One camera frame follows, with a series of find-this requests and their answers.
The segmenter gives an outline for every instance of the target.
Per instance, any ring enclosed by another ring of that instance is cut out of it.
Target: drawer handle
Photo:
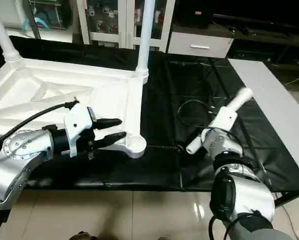
[[[200,45],[190,45],[191,48],[193,49],[210,49],[209,46],[200,46]]]

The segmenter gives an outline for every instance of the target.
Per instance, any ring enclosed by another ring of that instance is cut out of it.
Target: black mat
[[[137,64],[138,52],[134,50],[11,39],[24,58],[124,70],[134,70]],[[185,101],[195,99],[214,106],[217,113],[244,84],[226,59],[151,52],[148,67],[141,109],[141,135],[147,141],[145,154],[130,159],[121,152],[100,151],[93,161],[83,155],[54,159],[33,172],[29,188],[211,190],[213,168],[204,152],[194,156],[184,152],[199,129],[180,122],[177,112]],[[180,115],[198,125],[208,124],[214,116],[195,103],[188,104]],[[238,115],[232,131],[242,141],[257,175],[273,192],[299,191],[299,168],[257,103],[247,102]]]

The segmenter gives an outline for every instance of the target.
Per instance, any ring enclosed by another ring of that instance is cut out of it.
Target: white drawer
[[[233,38],[172,32],[168,53],[225,58]]]

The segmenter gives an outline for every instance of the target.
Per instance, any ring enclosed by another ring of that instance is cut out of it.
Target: white pillar
[[[13,46],[5,27],[0,20],[0,46],[7,63],[12,63],[21,59],[19,52]]]
[[[141,26],[141,39],[138,53],[138,63],[136,74],[144,77],[144,83],[147,82],[149,75],[148,61],[150,51],[150,40],[152,35],[152,25],[154,17],[155,0],[145,0],[143,22]]]

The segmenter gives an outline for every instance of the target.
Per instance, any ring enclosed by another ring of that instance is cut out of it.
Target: white tiled floor
[[[299,102],[299,92],[292,95]],[[67,240],[80,231],[118,240],[208,240],[209,201],[209,193],[198,192],[25,190],[0,240]],[[299,237],[299,198],[285,208]],[[273,225],[296,239],[282,207]],[[216,221],[215,239],[223,239],[224,232]]]

